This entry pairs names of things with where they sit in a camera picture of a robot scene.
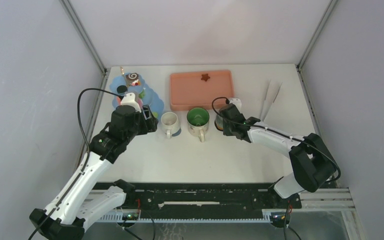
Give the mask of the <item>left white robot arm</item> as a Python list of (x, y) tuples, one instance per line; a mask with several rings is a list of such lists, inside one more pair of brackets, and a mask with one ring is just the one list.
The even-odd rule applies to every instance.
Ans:
[(110, 210), (133, 207), (136, 194), (117, 185), (90, 202), (85, 199), (134, 137), (155, 132), (157, 124), (150, 107), (135, 92), (122, 95), (110, 122), (86, 144), (86, 153), (64, 188), (45, 208), (31, 212), (34, 232), (48, 240), (81, 240), (91, 225)]

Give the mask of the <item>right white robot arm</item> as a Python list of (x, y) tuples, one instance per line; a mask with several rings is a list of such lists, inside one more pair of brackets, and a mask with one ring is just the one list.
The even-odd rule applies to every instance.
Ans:
[(215, 113), (222, 119), (220, 129), (224, 136), (262, 144), (290, 160), (292, 173), (281, 177), (270, 187), (269, 203), (273, 207), (282, 208), (292, 195), (302, 191), (314, 193), (323, 184), (340, 178), (341, 170), (319, 135), (284, 133), (256, 117), (245, 118), (234, 104), (234, 98), (222, 97), (222, 100), (225, 105)]

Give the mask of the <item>floral mug green inside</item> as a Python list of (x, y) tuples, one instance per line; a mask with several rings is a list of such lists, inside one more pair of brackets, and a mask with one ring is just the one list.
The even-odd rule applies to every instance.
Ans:
[(187, 112), (186, 120), (189, 133), (194, 137), (198, 137), (201, 143), (205, 142), (205, 136), (210, 124), (209, 112), (201, 107), (192, 108)]

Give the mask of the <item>pink swirl roll cake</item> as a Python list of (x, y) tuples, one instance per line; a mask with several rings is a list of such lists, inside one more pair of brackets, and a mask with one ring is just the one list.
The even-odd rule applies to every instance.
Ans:
[(138, 98), (137, 99), (137, 103), (138, 103), (138, 105), (140, 107), (140, 110), (142, 110), (143, 109), (143, 101), (140, 98)]

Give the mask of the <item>cream ceramic mug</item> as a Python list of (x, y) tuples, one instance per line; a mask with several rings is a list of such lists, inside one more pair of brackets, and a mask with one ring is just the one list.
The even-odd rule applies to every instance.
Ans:
[(161, 116), (162, 131), (168, 139), (172, 138), (172, 134), (181, 129), (179, 117), (174, 112), (165, 112)]

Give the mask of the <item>metal serving tongs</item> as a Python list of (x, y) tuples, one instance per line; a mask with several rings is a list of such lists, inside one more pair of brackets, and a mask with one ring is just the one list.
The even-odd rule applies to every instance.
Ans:
[(272, 104), (275, 102), (283, 82), (277, 80), (269, 80), (265, 83), (262, 95), (262, 108), (260, 113), (260, 120), (264, 121), (267, 117)]

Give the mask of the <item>brown swirl roll cake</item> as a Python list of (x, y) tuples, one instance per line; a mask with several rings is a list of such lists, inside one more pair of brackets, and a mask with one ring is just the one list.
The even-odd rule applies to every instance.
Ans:
[(124, 79), (127, 87), (137, 87), (142, 85), (141, 76), (136, 72), (125, 74)]

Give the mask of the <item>dark green ceramic mug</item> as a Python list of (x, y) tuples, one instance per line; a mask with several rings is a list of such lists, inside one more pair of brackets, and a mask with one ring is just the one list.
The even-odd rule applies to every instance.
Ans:
[(219, 127), (223, 128), (224, 120), (218, 114), (216, 114), (214, 122), (216, 122)]

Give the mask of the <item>black round cookie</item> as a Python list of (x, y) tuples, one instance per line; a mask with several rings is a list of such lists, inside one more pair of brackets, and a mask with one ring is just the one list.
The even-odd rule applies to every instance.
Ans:
[(119, 95), (124, 95), (128, 91), (128, 87), (126, 85), (120, 85), (116, 88), (116, 92)]

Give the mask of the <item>blue three-tier cake stand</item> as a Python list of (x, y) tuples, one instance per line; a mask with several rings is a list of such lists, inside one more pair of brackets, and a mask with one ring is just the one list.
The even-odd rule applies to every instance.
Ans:
[[(113, 92), (116, 95), (119, 95), (116, 91), (117, 87), (120, 85), (126, 85), (124, 75), (133, 73), (133, 72), (124, 72), (124, 69), (120, 66), (119, 67), (120, 74), (118, 76), (115, 76), (112, 80), (112, 82), (109, 85), (109, 89), (111, 92)], [(135, 93), (136, 96), (139, 98), (139, 94), (145, 90), (145, 96), (141, 99), (144, 105), (149, 105), (150, 110), (152, 114), (158, 119), (161, 119), (161, 116), (163, 115), (164, 110), (164, 102), (159, 97), (159, 95), (146, 83), (146, 81), (141, 77), (141, 85), (140, 86), (134, 86), (134, 87), (128, 87), (128, 91), (126, 93)], [(122, 98), (124, 95), (119, 95), (119, 97), (115, 96), (112, 100), (112, 106), (114, 108), (118, 107), (121, 103)]]

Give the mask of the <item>orange round coaster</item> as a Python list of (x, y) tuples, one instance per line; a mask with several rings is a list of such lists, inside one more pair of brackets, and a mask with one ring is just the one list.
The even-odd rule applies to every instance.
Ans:
[(223, 131), (223, 128), (222, 128), (222, 127), (219, 127), (219, 125), (218, 125), (216, 122), (214, 122), (214, 126), (215, 126), (215, 128), (216, 128), (218, 131), (220, 131), (220, 132)]

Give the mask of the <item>green swirl roll cake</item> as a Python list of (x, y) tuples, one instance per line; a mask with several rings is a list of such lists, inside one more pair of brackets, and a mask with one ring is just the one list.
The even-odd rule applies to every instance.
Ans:
[(142, 99), (145, 95), (146, 95), (145, 90), (143, 90), (143, 91), (139, 94), (139, 98)]

